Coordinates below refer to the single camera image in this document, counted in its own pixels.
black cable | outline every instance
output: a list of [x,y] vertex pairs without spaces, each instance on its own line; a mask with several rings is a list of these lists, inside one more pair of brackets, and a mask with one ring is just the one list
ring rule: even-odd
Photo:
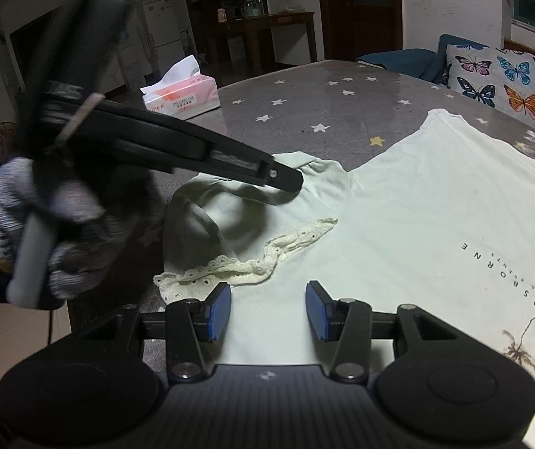
[[49,311],[49,325],[47,327],[47,345],[51,344],[51,333],[53,332],[53,311]]

brown door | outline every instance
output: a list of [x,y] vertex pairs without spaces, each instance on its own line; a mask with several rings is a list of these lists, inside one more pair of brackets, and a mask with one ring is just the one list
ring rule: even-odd
[[355,60],[402,48],[401,0],[320,0],[325,57]]

gray handle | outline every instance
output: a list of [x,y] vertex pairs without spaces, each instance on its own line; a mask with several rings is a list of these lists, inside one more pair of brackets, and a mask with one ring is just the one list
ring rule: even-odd
[[37,309],[47,282],[47,260],[57,241],[58,221],[50,214],[33,211],[24,225],[14,263],[14,275],[6,300],[19,307]]

gloved hand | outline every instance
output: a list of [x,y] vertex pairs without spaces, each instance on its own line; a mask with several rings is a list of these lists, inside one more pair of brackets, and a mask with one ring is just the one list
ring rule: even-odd
[[149,171],[100,164],[80,169],[23,157],[0,166],[0,270],[12,272],[27,216],[32,208],[43,210],[61,221],[48,260],[50,291],[59,299],[96,287],[137,221],[154,221],[161,211]]

orange butterfly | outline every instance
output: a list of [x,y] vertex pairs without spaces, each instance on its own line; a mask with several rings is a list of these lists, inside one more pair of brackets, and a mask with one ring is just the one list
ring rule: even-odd
[[509,95],[509,104],[511,105],[512,109],[518,113],[523,110],[526,115],[529,111],[532,115],[532,118],[535,119],[535,94],[530,94],[528,97],[525,97],[520,92],[509,88],[506,84],[504,86],[506,94]]

